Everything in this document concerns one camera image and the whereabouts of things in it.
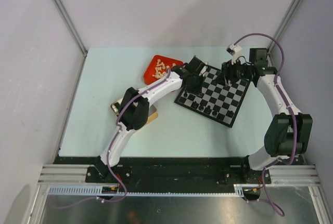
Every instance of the aluminum frame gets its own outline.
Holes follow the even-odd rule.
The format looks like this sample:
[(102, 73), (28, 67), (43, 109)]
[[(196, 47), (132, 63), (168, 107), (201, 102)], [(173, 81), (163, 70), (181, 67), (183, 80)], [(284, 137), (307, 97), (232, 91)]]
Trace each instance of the aluminum frame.
[[(102, 186), (116, 186), (116, 183), (86, 183), (85, 176), (90, 165), (44, 165), (38, 181), (37, 190), (30, 214), (25, 223), (40, 223), (46, 198), (50, 195), (82, 195), (92, 196), (101, 192)], [(327, 200), (315, 165), (278, 165), (270, 169), (272, 183), (267, 187), (308, 187), (320, 224), (333, 223)], [(131, 193), (128, 196), (211, 196), (211, 197), (243, 197), (242, 187), (258, 185), (234, 184), (234, 193), (228, 194), (156, 194)]]
[(70, 32), (70, 34), (72, 35), (76, 45), (78, 46), (78, 48), (80, 49), (81, 53), (83, 56), (86, 56), (88, 51), (87, 49), (84, 47), (83, 42), (69, 16), (69, 14), (67, 13), (67, 10), (65, 9), (63, 3), (61, 0), (52, 0), (60, 14), (60, 16), (62, 17), (68, 31)]
[[(281, 21), (280, 25), (278, 26), (276, 32), (273, 35), (274, 39), (279, 40), (281, 38), (281, 36), (283, 35), (285, 29), (287, 28), (290, 20), (295, 15), (295, 12), (297, 11), (297, 9), (298, 9), (298, 7), (299, 7), (299, 5), (301, 4), (302, 1), (303, 0), (292, 0), (292, 2), (290, 3), (289, 8), (287, 9), (286, 14), (282, 18), (282, 21)], [(271, 41), (270, 44), (267, 47), (268, 52), (272, 53), (275, 46), (276, 46), (275, 42)]]

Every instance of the red tray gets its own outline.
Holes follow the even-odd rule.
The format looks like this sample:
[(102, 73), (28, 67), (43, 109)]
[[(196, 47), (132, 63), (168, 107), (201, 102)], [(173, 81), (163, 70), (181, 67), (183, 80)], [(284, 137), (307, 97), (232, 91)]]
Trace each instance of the red tray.
[(180, 60), (164, 57), (161, 55), (155, 55), (153, 57), (153, 59), (151, 60), (149, 66), (144, 74), (144, 81), (145, 81), (146, 85), (150, 85), (151, 83), (157, 81), (157, 79), (155, 77), (153, 77), (153, 74), (155, 74), (155, 67), (157, 65), (158, 59), (160, 59), (161, 62), (163, 62), (165, 66), (167, 66), (167, 65), (170, 66), (170, 68), (172, 68), (173, 63), (175, 63), (176, 65), (183, 64), (183, 62)]

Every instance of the metal bar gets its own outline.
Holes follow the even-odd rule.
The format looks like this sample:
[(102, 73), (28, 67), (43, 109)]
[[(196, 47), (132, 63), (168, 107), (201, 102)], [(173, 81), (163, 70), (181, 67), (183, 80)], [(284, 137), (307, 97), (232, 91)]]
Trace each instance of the metal bar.
[(310, 195), (320, 224), (333, 223), (332, 213), (328, 207), (322, 187), (309, 187)]
[[(75, 174), (85, 174), (87, 172), (87, 169), (82, 169), (82, 171), (78, 170), (77, 168), (69, 168), (62, 172), (62, 174), (69, 174), (69, 175), (75, 175)], [(42, 174), (56, 174), (58, 173), (58, 169), (56, 168), (43, 168)]]
[(67, 26), (70, 34), (72, 35), (76, 45), (78, 46), (78, 48), (80, 49), (81, 53), (83, 56), (86, 56), (87, 54), (87, 49), (84, 47), (82, 40), (71, 20), (71, 18), (69, 17), (65, 7), (63, 6), (63, 3), (61, 0), (52, 0), (58, 10), (58, 12), (60, 13), (63, 21), (65, 22), (65, 25)]
[(36, 201), (37, 201), (37, 196), (38, 196), (38, 193), (40, 191), (40, 188), (41, 188), (41, 186), (37, 185), (34, 196), (32, 198), (33, 200), (31, 201), (31, 203), (29, 205), (29, 212), (28, 212), (27, 216), (25, 217), (24, 223), (29, 223), (29, 221), (31, 219), (31, 216), (32, 216), (32, 213), (34, 211), (34, 207), (35, 207), (35, 204), (36, 204)]
[(84, 169), (87, 169), (88, 167), (89, 167), (89, 165), (87, 165), (87, 164), (44, 164), (43, 165), (43, 169), (46, 169), (46, 168), (62, 168), (62, 169), (84, 168)]
[[(275, 165), (270, 167), (271, 184), (267, 187), (311, 187), (320, 186), (321, 181), (315, 165)], [(237, 184), (240, 187), (257, 187), (258, 185)]]
[(47, 198), (47, 192), (49, 190), (49, 186), (47, 185), (39, 185), (38, 186), (38, 194), (36, 200), (33, 205), (33, 209), (30, 214), (30, 218), (28, 218), (29, 224), (39, 224), (42, 219), (42, 214), (44, 211), (44, 206)]
[(87, 183), (84, 180), (78, 180), (78, 181), (60, 181), (60, 180), (55, 180), (52, 179), (50, 181), (39, 181), (38, 185), (48, 185), (48, 186), (91, 186), (91, 185), (96, 185), (96, 186), (110, 186), (110, 187), (116, 187), (118, 184), (117, 183)]
[[(113, 196), (115, 193), (102, 193), (103, 186), (77, 186), (66, 185), (51, 186), (49, 195), (81, 195), (81, 196)], [(128, 192), (127, 196), (203, 196), (203, 197), (244, 197), (242, 188), (234, 186), (235, 192), (233, 193), (154, 193), (154, 192)], [(124, 195), (122, 192), (118, 192), (117, 195)]]
[(39, 182), (48, 182), (48, 181), (62, 181), (62, 182), (84, 182), (85, 175), (41, 175)]
[[(278, 26), (275, 34), (273, 35), (274, 39), (279, 40), (282, 36), (282, 34), (284, 33), (285, 29), (287, 28), (290, 20), (292, 19), (292, 17), (294, 16), (298, 6), (300, 5), (300, 3), (302, 2), (302, 0), (292, 0), (286, 14), (284, 15), (280, 25)], [(274, 47), (275, 47), (275, 42), (271, 41), (269, 46), (268, 46), (268, 52), (272, 53)]]
[(55, 160), (56, 156), (58, 155), (59, 149), (60, 149), (60, 146), (61, 146), (61, 143), (62, 143), (62, 140), (63, 140), (63, 137), (65, 136), (65, 131), (66, 131), (66, 128), (67, 128), (69, 116), (70, 116), (72, 108), (73, 108), (73, 104), (74, 104), (74, 99), (75, 99), (75, 96), (76, 96), (76, 92), (78, 91), (78, 87), (79, 87), (80, 79), (81, 79), (81, 76), (82, 76), (82, 72), (83, 72), (85, 60), (86, 59), (84, 57), (82, 59), (82, 63), (80, 65), (80, 69), (79, 69), (78, 75), (77, 75), (76, 80), (75, 80), (74, 89), (72, 91), (72, 95), (71, 95), (71, 99), (70, 99), (70, 102), (69, 102), (69, 106), (67, 107), (66, 117), (65, 117), (65, 119), (63, 121), (63, 124), (62, 124), (62, 129), (61, 129), (58, 141), (57, 141), (57, 146), (56, 146), (56, 149), (55, 149), (55, 151), (53, 153), (52, 160), (49, 161), (51, 163)]

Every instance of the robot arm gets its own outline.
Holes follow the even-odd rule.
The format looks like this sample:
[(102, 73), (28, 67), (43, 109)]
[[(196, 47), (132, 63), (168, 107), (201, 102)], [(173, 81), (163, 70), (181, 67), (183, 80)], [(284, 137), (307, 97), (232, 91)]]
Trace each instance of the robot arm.
[(149, 107), (157, 100), (183, 86), (190, 93), (201, 93), (205, 70), (206, 65), (194, 56), (190, 63), (173, 67), (167, 76), (149, 86), (129, 88), (118, 109), (116, 132), (101, 155), (102, 162), (110, 167), (118, 164), (129, 138), (146, 124)]
[[(267, 50), (265, 48), (250, 49), (250, 63), (241, 64), (235, 57), (235, 52), (227, 51), (233, 59), (222, 64), (221, 73), (216, 82), (230, 85), (239, 79), (249, 80), (264, 96), (273, 120), (264, 137), (264, 146), (248, 157), (249, 167), (262, 170), (276, 159), (293, 157), (294, 131), (297, 132), (297, 143), (294, 155), (305, 153), (312, 128), (312, 118), (292, 103), (277, 76), (274, 67), (268, 67)], [(297, 127), (294, 128), (292, 115), (296, 118)]]

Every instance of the black base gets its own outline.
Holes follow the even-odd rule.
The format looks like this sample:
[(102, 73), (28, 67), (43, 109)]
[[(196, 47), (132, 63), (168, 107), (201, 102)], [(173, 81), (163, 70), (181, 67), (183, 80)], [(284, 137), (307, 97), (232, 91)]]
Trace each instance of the black base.
[[(100, 157), (57, 157), (55, 164), (89, 164), (85, 181), (116, 183)], [(304, 164), (300, 157), (294, 164)], [(122, 157), (112, 168), (129, 192), (233, 193), (234, 184), (259, 184), (261, 171), (248, 169), (247, 157)], [(269, 170), (266, 184), (271, 183)]]

